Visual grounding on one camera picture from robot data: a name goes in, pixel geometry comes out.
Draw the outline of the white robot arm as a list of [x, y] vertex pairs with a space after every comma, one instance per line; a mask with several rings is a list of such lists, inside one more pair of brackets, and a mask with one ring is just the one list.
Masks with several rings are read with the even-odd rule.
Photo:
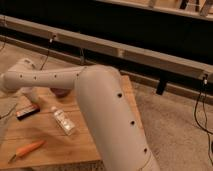
[[73, 90], [107, 171], [160, 171], [117, 69], [91, 65], [36, 70], [24, 58], [0, 74], [1, 91], [14, 93], [23, 87]]

